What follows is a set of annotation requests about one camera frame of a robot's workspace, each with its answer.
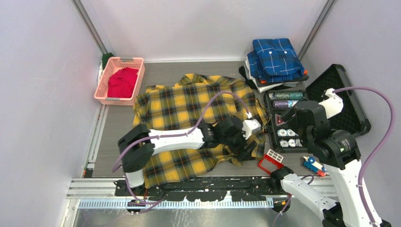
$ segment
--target open case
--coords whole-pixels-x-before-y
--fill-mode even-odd
[[[324,91],[329,88],[339,89],[350,87],[347,73],[342,65],[332,64],[308,87],[306,95],[309,100],[321,102],[324,99]],[[362,136],[371,129],[371,124],[363,111],[357,95],[354,91],[345,91],[337,93],[343,100],[344,107],[338,115],[332,117],[330,124],[334,129],[343,129],[355,136]]]
[[[339,89],[343,87],[350,87],[351,84],[348,80],[346,71],[342,65],[333,64],[326,71],[324,71],[317,79],[315,79],[305,89],[305,97],[309,100],[321,102],[325,99],[324,92],[329,88]],[[267,91],[263,95],[265,106],[268,108],[272,119],[270,121],[271,140],[275,151],[285,153],[298,153],[307,152],[307,150],[300,146],[282,146],[282,141],[290,139],[297,139],[297,137],[280,136],[279,130],[286,130],[287,126],[277,122],[278,115],[282,114],[288,108],[274,108],[272,97],[279,92],[287,91]],[[371,124],[367,119],[357,95],[353,91],[346,91],[338,93],[343,100],[344,107],[338,115],[332,117],[330,124],[334,129],[342,129],[348,131],[354,136],[360,136],[368,133],[371,129]]]

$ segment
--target metal floor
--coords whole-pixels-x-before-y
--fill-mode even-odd
[[[128,215],[126,210],[79,209],[74,227],[272,227],[277,215],[269,208],[152,210]],[[298,199],[277,220],[276,227],[321,227],[322,222]]]
[[[222,75],[243,79],[238,72],[242,61],[214,61],[214,62],[174,62],[174,63],[145,63],[145,75],[139,93],[145,92],[150,85],[173,86],[186,73],[198,73],[202,75]],[[304,85],[298,83],[293,90],[303,89]],[[261,103],[261,95],[255,91],[256,97]],[[112,166],[119,155],[117,141],[132,129],[134,113],[132,106],[107,106],[107,118],[101,136],[98,154],[93,170],[93,177],[122,177],[119,170],[111,173]],[[270,149],[270,137],[266,139],[265,152]],[[311,174],[302,166],[302,156],[305,154],[283,154],[283,164],[290,167],[298,175]],[[246,161],[243,166],[235,166],[228,162],[222,162],[207,173],[207,176],[255,176],[266,175],[256,166],[256,161]]]

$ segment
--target blue plaid shirt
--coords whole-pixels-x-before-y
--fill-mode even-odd
[[[267,82],[284,82],[302,77],[304,67],[289,39],[255,39],[248,54],[250,73]]]

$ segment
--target plastic basket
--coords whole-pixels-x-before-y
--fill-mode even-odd
[[[109,89],[108,83],[109,78],[115,74],[118,70],[123,68],[133,68],[138,70],[138,80],[135,84],[134,91],[130,98],[110,98],[107,97],[107,91]],[[143,75],[145,74],[145,66],[143,65],[143,58],[133,58],[133,61],[122,61],[119,57],[111,57],[107,62],[106,68],[103,71],[102,79],[97,86],[95,92],[95,99],[99,100],[105,105],[131,105],[135,103],[135,97],[139,93],[140,85],[142,83]]]

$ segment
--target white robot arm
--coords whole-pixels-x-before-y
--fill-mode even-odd
[[[321,195],[286,166],[271,173],[270,184],[279,184],[276,191],[283,190],[297,197],[322,220],[324,227],[369,227],[373,224],[390,227],[390,223],[382,220],[375,211],[365,185],[357,184],[361,161],[355,138],[346,131],[330,128],[327,119],[339,114],[343,108],[342,99],[333,90],[328,89],[325,93],[328,99],[320,103],[298,102],[283,115],[282,120],[298,132],[303,146],[330,173],[339,202]],[[364,187],[376,223],[370,223],[358,187]]]
[[[237,117],[228,117],[217,125],[200,124],[196,129],[159,131],[148,130],[146,125],[140,124],[119,140],[120,151],[135,140],[145,137],[150,139],[141,146],[133,147],[123,157],[122,167],[130,187],[134,188],[143,185],[142,169],[150,157],[164,151],[215,148],[219,144],[225,144],[241,161],[248,157],[257,145],[256,142],[247,144],[247,139],[260,130],[261,125],[256,119],[241,121]]]

